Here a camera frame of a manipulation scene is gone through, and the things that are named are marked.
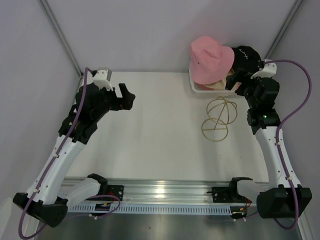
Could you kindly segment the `pink bucket hat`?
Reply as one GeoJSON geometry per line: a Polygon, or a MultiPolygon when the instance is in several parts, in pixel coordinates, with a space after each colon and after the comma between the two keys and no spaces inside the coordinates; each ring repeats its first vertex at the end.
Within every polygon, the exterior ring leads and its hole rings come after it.
{"type": "Polygon", "coordinates": [[[235,53],[210,36],[202,35],[190,44],[189,69],[192,80],[200,85],[213,84],[227,76],[235,53]]]}

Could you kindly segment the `black bucket hat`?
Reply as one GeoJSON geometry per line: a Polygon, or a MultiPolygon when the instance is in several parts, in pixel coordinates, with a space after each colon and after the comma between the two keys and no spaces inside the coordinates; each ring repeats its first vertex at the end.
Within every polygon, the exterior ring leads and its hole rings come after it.
{"type": "Polygon", "coordinates": [[[231,48],[234,60],[231,69],[234,73],[244,71],[249,74],[256,73],[259,68],[260,54],[250,46],[241,45],[231,48]]]}

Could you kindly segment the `beige bucket hat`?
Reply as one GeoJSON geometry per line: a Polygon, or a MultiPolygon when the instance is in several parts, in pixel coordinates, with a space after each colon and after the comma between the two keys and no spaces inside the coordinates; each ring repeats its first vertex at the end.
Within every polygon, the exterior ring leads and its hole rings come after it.
{"type": "Polygon", "coordinates": [[[225,90],[225,87],[226,87],[226,84],[227,84],[227,79],[226,77],[227,76],[231,76],[233,75],[235,72],[230,69],[229,72],[227,73],[227,75],[217,81],[217,82],[214,82],[214,83],[209,83],[209,84],[199,84],[199,83],[195,83],[200,89],[202,90],[206,90],[206,91],[224,91],[225,90]]]}

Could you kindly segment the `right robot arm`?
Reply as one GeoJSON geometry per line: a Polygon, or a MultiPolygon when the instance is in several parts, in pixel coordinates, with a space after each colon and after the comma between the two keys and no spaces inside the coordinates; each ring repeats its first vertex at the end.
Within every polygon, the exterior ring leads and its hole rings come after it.
{"type": "Polygon", "coordinates": [[[280,85],[271,77],[252,77],[244,71],[227,76],[227,90],[235,90],[248,103],[247,122],[262,150],[269,188],[256,196],[257,211],[263,219],[299,218],[312,199],[310,188],[302,187],[283,141],[281,120],[274,109],[280,85]]]}

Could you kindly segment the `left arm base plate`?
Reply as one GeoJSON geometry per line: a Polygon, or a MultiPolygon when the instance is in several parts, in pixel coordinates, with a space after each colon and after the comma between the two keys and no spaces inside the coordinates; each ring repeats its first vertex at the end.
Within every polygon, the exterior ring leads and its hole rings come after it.
{"type": "Polygon", "coordinates": [[[123,196],[124,196],[124,190],[125,187],[123,185],[108,185],[107,188],[105,190],[103,190],[103,194],[104,195],[112,195],[112,196],[116,196],[117,198],[120,199],[120,201],[123,200],[123,196]]]}

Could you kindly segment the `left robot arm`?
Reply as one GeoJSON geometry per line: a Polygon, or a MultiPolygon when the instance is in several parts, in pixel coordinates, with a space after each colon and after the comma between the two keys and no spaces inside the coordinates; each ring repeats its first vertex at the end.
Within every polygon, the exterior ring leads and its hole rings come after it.
{"type": "Polygon", "coordinates": [[[136,96],[124,83],[118,86],[121,97],[115,89],[99,88],[94,83],[80,87],[41,173],[25,193],[18,192],[13,198],[13,203],[28,215],[54,228],[77,204],[89,199],[108,199],[108,180],[96,173],[89,174],[68,193],[59,191],[73,162],[98,129],[99,120],[109,111],[132,109],[136,96]]]}

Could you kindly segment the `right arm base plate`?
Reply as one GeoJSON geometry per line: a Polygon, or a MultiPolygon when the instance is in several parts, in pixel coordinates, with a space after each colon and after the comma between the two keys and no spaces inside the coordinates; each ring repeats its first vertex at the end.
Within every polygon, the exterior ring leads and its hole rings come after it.
{"type": "Polygon", "coordinates": [[[242,180],[252,180],[252,178],[233,177],[228,186],[214,186],[207,194],[212,195],[214,203],[245,204],[246,198],[238,193],[238,182],[242,180]]]}

